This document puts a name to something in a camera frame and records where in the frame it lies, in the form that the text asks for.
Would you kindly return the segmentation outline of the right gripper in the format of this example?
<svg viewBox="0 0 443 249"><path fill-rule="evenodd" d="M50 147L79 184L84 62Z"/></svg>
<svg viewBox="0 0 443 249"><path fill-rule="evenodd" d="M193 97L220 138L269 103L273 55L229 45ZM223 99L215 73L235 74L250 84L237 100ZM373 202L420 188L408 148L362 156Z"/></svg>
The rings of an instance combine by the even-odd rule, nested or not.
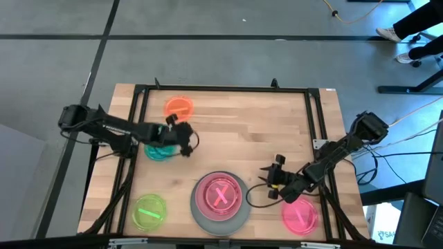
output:
<svg viewBox="0 0 443 249"><path fill-rule="evenodd" d="M266 183L271 189L268 192L270 199L276 200L278 196L281 196L284 200L290 200L292 190L289 185L292 182L291 173L282 169L285 164L286 158L277 154L275 156L275 162L268 167L262 167L260 170L267 171L267 177L258 176L258 178Z"/></svg>

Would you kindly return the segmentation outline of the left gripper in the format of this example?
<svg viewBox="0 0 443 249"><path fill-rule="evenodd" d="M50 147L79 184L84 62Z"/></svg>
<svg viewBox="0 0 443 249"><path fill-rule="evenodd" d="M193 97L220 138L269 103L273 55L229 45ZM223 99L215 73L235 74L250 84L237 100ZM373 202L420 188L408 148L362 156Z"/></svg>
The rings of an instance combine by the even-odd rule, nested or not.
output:
<svg viewBox="0 0 443 249"><path fill-rule="evenodd" d="M187 122L179 122L177 115L172 114L165 119L168 128L161 132L161 147L178 145L180 154L189 157L193 152L190 137L194 133L193 128Z"/></svg>

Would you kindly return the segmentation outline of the teal translucent plastic plate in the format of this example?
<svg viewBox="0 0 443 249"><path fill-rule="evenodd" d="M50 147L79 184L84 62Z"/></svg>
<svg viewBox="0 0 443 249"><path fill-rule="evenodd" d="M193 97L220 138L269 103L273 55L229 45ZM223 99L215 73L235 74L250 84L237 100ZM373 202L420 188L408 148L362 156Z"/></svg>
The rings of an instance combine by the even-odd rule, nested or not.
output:
<svg viewBox="0 0 443 249"><path fill-rule="evenodd" d="M150 145L144 146L145 155L153 161L166 161L174 156L177 156L177 148L175 146L153 147Z"/></svg>

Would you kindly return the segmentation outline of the pink translucent plastic plate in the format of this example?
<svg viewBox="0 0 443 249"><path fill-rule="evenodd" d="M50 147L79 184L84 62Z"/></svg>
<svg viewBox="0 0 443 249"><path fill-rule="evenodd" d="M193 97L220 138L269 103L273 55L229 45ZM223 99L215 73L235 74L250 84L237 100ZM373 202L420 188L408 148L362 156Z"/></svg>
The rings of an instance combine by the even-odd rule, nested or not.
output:
<svg viewBox="0 0 443 249"><path fill-rule="evenodd" d="M205 204L213 212L230 212L238 197L238 187L227 178L214 178L204 188Z"/></svg>
<svg viewBox="0 0 443 249"><path fill-rule="evenodd" d="M283 203L281 215L285 228L296 235L306 236L316 229L318 212L306 198L300 197L293 203Z"/></svg>

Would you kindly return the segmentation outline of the pink opaque plastic plate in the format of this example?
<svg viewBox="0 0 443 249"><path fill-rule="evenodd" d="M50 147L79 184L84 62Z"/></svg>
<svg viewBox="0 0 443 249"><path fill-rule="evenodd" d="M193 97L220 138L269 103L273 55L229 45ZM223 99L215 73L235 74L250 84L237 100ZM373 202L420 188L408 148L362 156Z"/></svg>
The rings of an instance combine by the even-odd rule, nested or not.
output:
<svg viewBox="0 0 443 249"><path fill-rule="evenodd" d="M230 212L217 213L211 211L204 201L204 188L205 186L214 178L227 178L234 182L238 187L239 197L236 203L236 206ZM207 219L211 221L226 221L232 218L240 209L242 204L242 191L239 183L235 180L230 174L223 172L213 172L207 176L204 176L202 180L197 184L197 188L195 190L195 203L197 204L197 208Z"/></svg>

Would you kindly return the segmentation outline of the orange translucent plastic plate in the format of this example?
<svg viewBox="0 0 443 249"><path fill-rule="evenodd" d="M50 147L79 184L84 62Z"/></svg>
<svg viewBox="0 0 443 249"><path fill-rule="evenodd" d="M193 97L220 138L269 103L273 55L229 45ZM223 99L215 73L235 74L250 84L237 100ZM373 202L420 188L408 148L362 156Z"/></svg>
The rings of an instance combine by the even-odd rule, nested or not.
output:
<svg viewBox="0 0 443 249"><path fill-rule="evenodd" d="M184 95L174 96L165 103L163 112L165 117L176 114L179 122L185 122L192 116L194 104L190 98Z"/></svg>

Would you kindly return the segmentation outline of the large grey plastic plate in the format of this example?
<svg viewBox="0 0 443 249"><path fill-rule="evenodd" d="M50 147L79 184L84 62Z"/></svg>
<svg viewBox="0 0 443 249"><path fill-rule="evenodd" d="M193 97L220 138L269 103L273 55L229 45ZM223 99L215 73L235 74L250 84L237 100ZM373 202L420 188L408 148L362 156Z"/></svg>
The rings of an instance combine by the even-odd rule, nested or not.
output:
<svg viewBox="0 0 443 249"><path fill-rule="evenodd" d="M190 210L197 225L208 234L218 237L229 236L240 230L248 221L251 212L251 207L249 204L246 203L245 200L246 191L248 188L243 182L243 180L230 172L223 172L223 173L228 173L235 180L237 180L242 191L242 204L240 206L239 211L232 218L226 221L211 221L207 219L202 213L200 213L200 211L197 208L197 204L195 203L195 190L197 188L197 184L202 180L203 177L194 186L190 197Z"/></svg>

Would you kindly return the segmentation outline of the green translucent plastic plate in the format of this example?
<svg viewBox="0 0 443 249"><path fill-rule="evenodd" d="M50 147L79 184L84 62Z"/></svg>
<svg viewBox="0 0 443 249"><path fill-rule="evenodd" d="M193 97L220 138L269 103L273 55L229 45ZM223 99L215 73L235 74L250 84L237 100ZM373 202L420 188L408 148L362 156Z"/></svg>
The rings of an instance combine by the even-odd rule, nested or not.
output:
<svg viewBox="0 0 443 249"><path fill-rule="evenodd" d="M146 194L134 204L132 221L142 231L153 231L159 228L167 215L165 201L157 194Z"/></svg>

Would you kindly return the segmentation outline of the white printed box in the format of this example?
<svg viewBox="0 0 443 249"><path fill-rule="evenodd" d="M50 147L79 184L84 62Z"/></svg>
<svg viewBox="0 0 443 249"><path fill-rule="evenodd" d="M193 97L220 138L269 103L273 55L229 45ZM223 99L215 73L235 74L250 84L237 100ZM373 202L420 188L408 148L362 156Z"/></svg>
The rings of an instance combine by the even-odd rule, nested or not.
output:
<svg viewBox="0 0 443 249"><path fill-rule="evenodd" d="M377 243L393 244L401 211L391 203L363 207L371 239Z"/></svg>

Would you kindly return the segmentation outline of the dark grey laptop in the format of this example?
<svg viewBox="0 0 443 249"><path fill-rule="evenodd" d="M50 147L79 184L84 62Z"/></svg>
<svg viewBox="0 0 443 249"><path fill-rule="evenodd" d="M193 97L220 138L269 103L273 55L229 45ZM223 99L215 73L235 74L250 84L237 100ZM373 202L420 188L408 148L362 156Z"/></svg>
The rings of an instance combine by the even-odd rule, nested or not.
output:
<svg viewBox="0 0 443 249"><path fill-rule="evenodd" d="M443 249L443 206L407 193L393 243L420 249Z"/></svg>

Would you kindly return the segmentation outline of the black standing desk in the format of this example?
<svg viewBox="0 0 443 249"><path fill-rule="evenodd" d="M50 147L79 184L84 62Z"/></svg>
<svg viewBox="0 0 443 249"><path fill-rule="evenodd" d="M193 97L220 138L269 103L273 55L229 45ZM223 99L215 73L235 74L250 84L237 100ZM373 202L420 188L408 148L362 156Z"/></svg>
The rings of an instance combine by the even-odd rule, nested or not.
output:
<svg viewBox="0 0 443 249"><path fill-rule="evenodd" d="M443 87L435 87L441 81L443 81L443 69L417 86L378 86L377 92L381 94L443 95Z"/></svg>

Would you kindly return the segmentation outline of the person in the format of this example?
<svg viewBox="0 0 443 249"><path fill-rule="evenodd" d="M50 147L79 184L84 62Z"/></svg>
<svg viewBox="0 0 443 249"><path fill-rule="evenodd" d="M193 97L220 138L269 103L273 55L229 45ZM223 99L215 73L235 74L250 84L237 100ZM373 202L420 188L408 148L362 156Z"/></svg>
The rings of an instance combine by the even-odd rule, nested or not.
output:
<svg viewBox="0 0 443 249"><path fill-rule="evenodd" d="M443 23L443 0L429 0L392 27L402 40L409 35L425 31L428 28ZM443 35L436 37L425 46L415 47L408 51L409 57L415 61L431 55L443 53Z"/></svg>

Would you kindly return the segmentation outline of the black aluminium table frame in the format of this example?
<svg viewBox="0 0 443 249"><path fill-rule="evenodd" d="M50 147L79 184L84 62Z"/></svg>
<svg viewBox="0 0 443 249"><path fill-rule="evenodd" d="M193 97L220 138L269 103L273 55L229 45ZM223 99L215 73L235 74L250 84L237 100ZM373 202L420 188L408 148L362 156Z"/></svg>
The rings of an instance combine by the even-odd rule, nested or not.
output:
<svg viewBox="0 0 443 249"><path fill-rule="evenodd" d="M246 224L229 239L293 243L299 236L285 228L281 207L268 198L258 176L277 154L286 158L284 169L294 172L314 157L312 140L338 140L345 135L338 96L333 89L163 85L134 97L134 85L117 84L107 113L119 118L134 116L163 122L163 107L174 96L184 95L194 104L190 125L195 150L190 157L165 162L150 160L139 151L129 204L145 194L158 194L167 205L164 223L151 237L206 239L192 218L192 188L204 175L227 171L251 188L253 208Z"/></svg>

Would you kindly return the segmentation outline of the silver metal bracket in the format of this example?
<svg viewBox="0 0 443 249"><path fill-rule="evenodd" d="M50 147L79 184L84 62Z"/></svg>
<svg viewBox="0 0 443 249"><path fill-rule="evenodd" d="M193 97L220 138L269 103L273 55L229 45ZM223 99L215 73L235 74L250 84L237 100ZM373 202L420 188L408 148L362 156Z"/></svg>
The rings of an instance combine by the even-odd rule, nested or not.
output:
<svg viewBox="0 0 443 249"><path fill-rule="evenodd" d="M304 249L341 249L341 246L333 243L314 243L302 241L300 248Z"/></svg>
<svg viewBox="0 0 443 249"><path fill-rule="evenodd" d="M121 249L122 246L147 244L148 238L119 238L110 239L107 249Z"/></svg>

